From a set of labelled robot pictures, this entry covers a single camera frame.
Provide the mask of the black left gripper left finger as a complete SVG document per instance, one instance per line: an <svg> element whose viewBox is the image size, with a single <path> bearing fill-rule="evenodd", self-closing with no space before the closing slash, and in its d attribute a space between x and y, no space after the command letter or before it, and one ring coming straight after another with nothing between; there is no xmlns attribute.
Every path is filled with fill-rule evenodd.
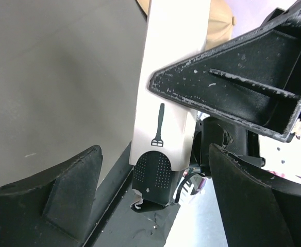
<svg viewBox="0 0 301 247"><path fill-rule="evenodd" d="M103 162L94 145L0 187L0 246L82 246Z"/></svg>

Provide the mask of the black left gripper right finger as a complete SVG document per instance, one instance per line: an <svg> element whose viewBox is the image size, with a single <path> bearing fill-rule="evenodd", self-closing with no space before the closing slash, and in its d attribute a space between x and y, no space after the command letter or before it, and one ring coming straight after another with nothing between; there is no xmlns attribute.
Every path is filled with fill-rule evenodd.
<svg viewBox="0 0 301 247"><path fill-rule="evenodd" d="M301 184L215 144L209 165L229 246L301 246Z"/></svg>

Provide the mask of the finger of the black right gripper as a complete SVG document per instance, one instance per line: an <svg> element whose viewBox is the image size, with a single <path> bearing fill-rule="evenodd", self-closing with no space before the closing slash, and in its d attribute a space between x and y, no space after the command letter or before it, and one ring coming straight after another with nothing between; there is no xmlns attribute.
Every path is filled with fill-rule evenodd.
<svg viewBox="0 0 301 247"><path fill-rule="evenodd" d="M218 47L154 72L149 90L289 142L301 121L301 1Z"/></svg>

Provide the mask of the white razor box dark end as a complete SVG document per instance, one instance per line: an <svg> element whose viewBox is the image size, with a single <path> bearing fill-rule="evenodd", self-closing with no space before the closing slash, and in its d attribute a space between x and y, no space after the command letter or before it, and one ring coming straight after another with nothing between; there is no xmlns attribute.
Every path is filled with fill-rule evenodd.
<svg viewBox="0 0 301 247"><path fill-rule="evenodd" d="M148 90L153 73L204 50L209 1L150 1L129 162L135 211L170 205L188 168L196 111Z"/></svg>

